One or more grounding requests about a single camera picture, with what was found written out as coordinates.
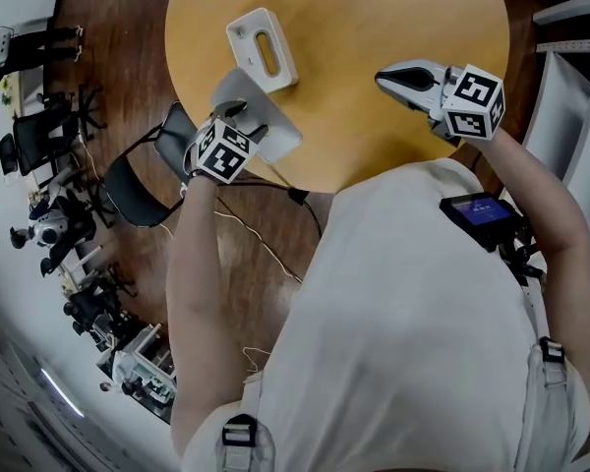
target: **blue screen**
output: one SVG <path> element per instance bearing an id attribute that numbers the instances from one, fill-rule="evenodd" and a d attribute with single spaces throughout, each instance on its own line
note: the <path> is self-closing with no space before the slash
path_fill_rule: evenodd
<path id="1" fill-rule="evenodd" d="M 493 198 L 481 198 L 467 203 L 454 205 L 454 207 L 467 218 L 472 225 L 482 225 L 495 220 L 508 218 L 511 214 L 497 203 Z"/>

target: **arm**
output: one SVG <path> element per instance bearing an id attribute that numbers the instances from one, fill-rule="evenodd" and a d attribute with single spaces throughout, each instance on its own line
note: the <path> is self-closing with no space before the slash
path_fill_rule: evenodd
<path id="1" fill-rule="evenodd" d="M 178 387 L 171 432 L 180 456 L 214 409 L 240 399 L 245 379 L 241 351 L 221 313 L 215 191 L 216 185 L 206 177 L 190 181 L 166 281 Z"/>
<path id="2" fill-rule="evenodd" d="M 547 262 L 551 337 L 563 345 L 590 396 L 590 232 L 583 213 L 561 181 L 505 131 L 472 144 L 531 223 Z"/>

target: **chair backrest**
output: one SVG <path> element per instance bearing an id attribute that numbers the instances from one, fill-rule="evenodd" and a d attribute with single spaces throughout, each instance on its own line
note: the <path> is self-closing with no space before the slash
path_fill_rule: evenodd
<path id="1" fill-rule="evenodd" d="M 137 227 L 154 227 L 175 210 L 160 203 L 143 185 L 126 154 L 111 163 L 105 174 L 109 200 L 125 219 Z"/>
<path id="2" fill-rule="evenodd" d="M 154 145 L 159 156 L 184 184 L 190 180 L 184 170 L 184 154 L 196 133 L 197 126 L 190 120 L 181 103 L 176 101 L 170 107 Z"/>
<path id="3" fill-rule="evenodd" d="M 87 329 L 90 329 L 91 324 L 105 313 L 105 303 L 89 288 L 72 294 L 69 299 L 70 303 L 79 311 L 81 320 L 85 322 L 82 325 L 90 325 Z"/>
<path id="4" fill-rule="evenodd" d="M 179 180 L 188 182 L 183 159 L 188 141 L 197 133 L 179 101 L 172 104 L 157 136 L 151 132 L 118 156 L 105 175 L 107 196 L 125 219 L 138 227 L 154 227 L 162 223 L 182 203 L 169 208 L 158 201 L 143 185 L 131 167 L 127 155 L 138 145 L 155 141 L 154 147 Z"/>
<path id="5" fill-rule="evenodd" d="M 49 134 L 63 125 L 68 125 L 73 118 L 74 114 L 71 112 L 70 103 L 59 101 L 52 103 L 50 107 L 41 112 L 15 120 L 13 136 L 20 156 L 20 171 L 23 175 L 28 175 L 46 157 L 51 157 L 58 150 L 65 151 L 69 147 L 71 139 L 76 135 L 57 140 L 57 144 L 66 147 L 61 149 L 59 145 L 52 146 L 50 144 Z"/>

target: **shoulder strap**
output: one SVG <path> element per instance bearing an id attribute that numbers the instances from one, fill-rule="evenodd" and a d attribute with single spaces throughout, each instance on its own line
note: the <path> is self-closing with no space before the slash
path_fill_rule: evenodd
<path id="1" fill-rule="evenodd" d="M 566 382 L 563 348 L 548 337 L 541 338 L 529 355 L 527 396 L 514 472 L 562 470 L 573 430 Z"/>
<path id="2" fill-rule="evenodd" d="M 540 337 L 548 337 L 550 335 L 549 322 L 544 307 L 544 298 L 542 297 L 540 281 L 537 278 L 527 278 L 527 286 L 521 288 L 527 296 L 528 306 L 526 307 L 526 312 L 531 321 L 531 325 L 535 329 L 536 337 L 538 337 L 538 339 Z"/>
<path id="3" fill-rule="evenodd" d="M 274 447 L 268 429 L 258 421 L 263 373 L 245 380 L 239 414 L 223 427 L 217 445 L 223 472 L 270 472 Z"/>

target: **yellow table top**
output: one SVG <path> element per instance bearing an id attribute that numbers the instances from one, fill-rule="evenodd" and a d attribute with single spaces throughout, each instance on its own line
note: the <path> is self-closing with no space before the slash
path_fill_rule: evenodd
<path id="1" fill-rule="evenodd" d="M 430 134 L 424 113 L 378 89 L 378 70 L 430 59 L 505 74 L 503 0 L 170 0 L 168 68 L 195 123 L 207 118 L 211 93 L 236 67 L 225 27 L 259 7 L 276 14 L 299 73 L 297 85 L 270 96 L 304 141 L 274 169 L 256 157 L 248 170 L 299 189 L 333 193 L 453 152 Z"/>

